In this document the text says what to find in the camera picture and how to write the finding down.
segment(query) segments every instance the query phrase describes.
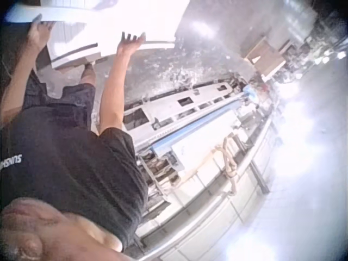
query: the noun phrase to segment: man's arm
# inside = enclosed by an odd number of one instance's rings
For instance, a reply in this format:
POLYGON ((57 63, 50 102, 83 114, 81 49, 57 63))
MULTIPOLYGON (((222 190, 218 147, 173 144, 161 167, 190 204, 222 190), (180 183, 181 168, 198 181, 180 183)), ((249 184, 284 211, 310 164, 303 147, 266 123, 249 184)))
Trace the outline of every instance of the man's arm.
POLYGON ((125 78, 131 55, 145 41, 145 34, 131 40, 131 35, 125 38, 122 33, 121 42, 117 48, 114 64, 110 70, 100 104, 100 134, 110 127, 122 128, 125 109, 125 78))
POLYGON ((41 15, 36 17, 30 26, 27 42, 21 50, 11 82, 2 97, 1 127, 9 123, 21 111, 30 72, 49 39, 54 22, 42 23, 41 18, 41 15))

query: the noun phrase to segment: factory floor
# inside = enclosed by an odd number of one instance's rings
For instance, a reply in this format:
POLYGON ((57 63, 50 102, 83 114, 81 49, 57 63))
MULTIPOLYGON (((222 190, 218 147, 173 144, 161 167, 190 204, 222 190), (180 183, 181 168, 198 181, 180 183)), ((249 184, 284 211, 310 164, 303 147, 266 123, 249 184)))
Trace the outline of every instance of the factory floor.
POLYGON ((347 247, 346 58, 314 67, 284 110, 271 193, 215 260, 339 260, 347 247))

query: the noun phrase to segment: black t-shirt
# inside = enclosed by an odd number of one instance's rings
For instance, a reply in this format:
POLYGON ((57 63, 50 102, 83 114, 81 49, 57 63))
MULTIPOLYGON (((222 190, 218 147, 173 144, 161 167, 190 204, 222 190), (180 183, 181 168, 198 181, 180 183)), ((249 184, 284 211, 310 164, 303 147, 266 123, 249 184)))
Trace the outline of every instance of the black t-shirt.
POLYGON ((147 200, 133 141, 108 128, 79 127, 76 107, 32 107, 1 131, 1 209, 18 197, 84 216, 132 241, 147 200))

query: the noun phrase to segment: blue bar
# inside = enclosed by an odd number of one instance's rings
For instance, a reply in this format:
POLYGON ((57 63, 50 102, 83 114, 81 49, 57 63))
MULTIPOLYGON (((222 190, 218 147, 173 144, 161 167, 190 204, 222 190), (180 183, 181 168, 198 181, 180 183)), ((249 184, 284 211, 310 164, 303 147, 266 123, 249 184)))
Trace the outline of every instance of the blue bar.
POLYGON ((231 103, 217 109, 216 111, 213 111, 208 115, 203 116, 202 118, 188 124, 180 130, 177 130, 176 132, 171 133, 167 137, 164 137, 155 142, 152 145, 153 151, 156 153, 157 157, 163 156, 165 153, 171 151, 171 146, 177 143, 179 140, 182 140, 183 138, 187 137, 196 130, 202 128, 206 124, 212 122, 214 119, 220 117, 226 112, 238 109, 241 105, 242 103, 240 101, 232 101, 231 103))

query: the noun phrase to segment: metal rail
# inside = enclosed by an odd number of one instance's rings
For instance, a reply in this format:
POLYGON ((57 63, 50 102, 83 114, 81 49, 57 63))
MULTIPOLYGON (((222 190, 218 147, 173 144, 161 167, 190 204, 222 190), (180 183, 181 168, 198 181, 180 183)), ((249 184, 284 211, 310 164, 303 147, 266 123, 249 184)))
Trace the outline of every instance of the metal rail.
MULTIPOLYGON (((273 119, 273 115, 270 114, 254 146, 246 153, 244 159, 238 165, 237 173, 239 175, 243 174, 246 171, 246 169, 249 167, 250 163, 252 162, 254 156, 260 149, 262 141, 264 140, 266 133, 271 125, 272 119, 273 119)), ((139 261, 152 260, 153 258, 159 256, 160 254, 168 250, 170 246, 177 243, 185 235, 187 235, 188 233, 196 229, 210 214, 214 212, 214 210, 217 209, 217 207, 221 204, 221 202, 223 202, 229 196, 229 191, 231 190, 231 187, 232 187, 231 183, 227 182, 225 186, 222 188, 221 190, 222 193, 219 196, 217 196, 212 201, 210 201, 209 204, 206 207, 204 207, 202 211, 194 215, 192 219, 187 224, 185 224, 179 231, 177 231, 172 236, 167 237, 157 247, 154 247, 150 251, 146 252, 144 256, 139 258, 139 261)))

